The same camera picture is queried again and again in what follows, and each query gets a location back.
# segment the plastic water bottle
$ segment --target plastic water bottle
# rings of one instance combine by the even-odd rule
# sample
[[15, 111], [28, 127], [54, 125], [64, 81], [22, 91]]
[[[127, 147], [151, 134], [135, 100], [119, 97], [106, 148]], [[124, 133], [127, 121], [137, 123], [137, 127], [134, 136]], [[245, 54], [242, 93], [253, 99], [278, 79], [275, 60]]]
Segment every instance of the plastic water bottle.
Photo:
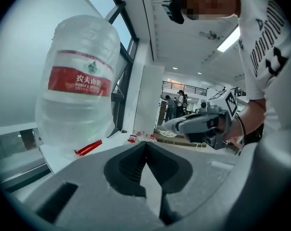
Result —
[[119, 51], [116, 29], [102, 18], [78, 15], [57, 26], [35, 112], [45, 144], [78, 150], [111, 133]]
[[146, 135], [146, 141], [148, 142], [156, 142], [157, 140], [154, 137], [154, 134], [147, 134]]
[[137, 142], [141, 142], [141, 141], [146, 141], [146, 138], [145, 138], [145, 132], [144, 131], [133, 131], [134, 132], [134, 135], [136, 135], [136, 141]]

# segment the railing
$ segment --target railing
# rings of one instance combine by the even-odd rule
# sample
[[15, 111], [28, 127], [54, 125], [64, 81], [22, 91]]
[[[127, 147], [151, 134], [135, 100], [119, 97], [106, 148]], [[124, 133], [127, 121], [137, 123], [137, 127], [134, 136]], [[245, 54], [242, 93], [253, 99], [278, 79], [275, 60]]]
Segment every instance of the railing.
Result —
[[172, 83], [168, 81], [163, 81], [161, 88], [162, 90], [163, 89], [183, 90], [185, 93], [190, 92], [190, 93], [199, 94], [202, 96], [207, 96], [206, 89], [183, 85], [183, 84]]
[[238, 97], [246, 96], [246, 91], [242, 90], [239, 87], [232, 88], [230, 90], [231, 90], [231, 93], [233, 94], [234, 98], [236, 99], [237, 103], [238, 103]]

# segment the ceiling light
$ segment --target ceiling light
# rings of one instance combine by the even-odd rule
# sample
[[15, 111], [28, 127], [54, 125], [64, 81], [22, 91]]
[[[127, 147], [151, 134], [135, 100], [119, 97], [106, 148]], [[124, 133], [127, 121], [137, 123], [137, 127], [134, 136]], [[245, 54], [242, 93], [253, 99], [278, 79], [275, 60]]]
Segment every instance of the ceiling light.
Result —
[[240, 28], [237, 26], [233, 32], [218, 46], [217, 50], [225, 52], [240, 37]]

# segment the red object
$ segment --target red object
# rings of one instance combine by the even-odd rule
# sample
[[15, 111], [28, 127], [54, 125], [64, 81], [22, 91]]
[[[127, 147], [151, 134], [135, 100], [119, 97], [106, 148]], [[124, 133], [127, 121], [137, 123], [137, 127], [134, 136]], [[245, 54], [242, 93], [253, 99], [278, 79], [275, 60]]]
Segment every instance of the red object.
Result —
[[140, 136], [140, 135], [142, 135], [142, 134], [145, 134], [144, 131], [142, 131], [142, 132], [138, 131], [138, 132], [137, 132], [137, 131], [135, 131], [135, 130], [133, 131], [133, 133], [137, 134], [138, 136]]
[[148, 135], [150, 139], [155, 139], [154, 134], [147, 134], [146, 137], [148, 137]]
[[83, 93], [95, 96], [109, 96], [111, 81], [88, 75], [75, 68], [53, 66], [49, 82], [49, 90]]
[[130, 139], [129, 140], [127, 140], [128, 142], [130, 142], [130, 143], [135, 143], [136, 142], [136, 136], [135, 135], [131, 135], [130, 136]]
[[82, 149], [80, 149], [79, 151], [74, 151], [77, 155], [79, 156], [84, 156], [85, 154], [89, 153], [90, 151], [94, 150], [97, 146], [101, 145], [103, 142], [101, 140], [96, 141], [92, 144], [89, 144], [85, 147], [83, 147]]

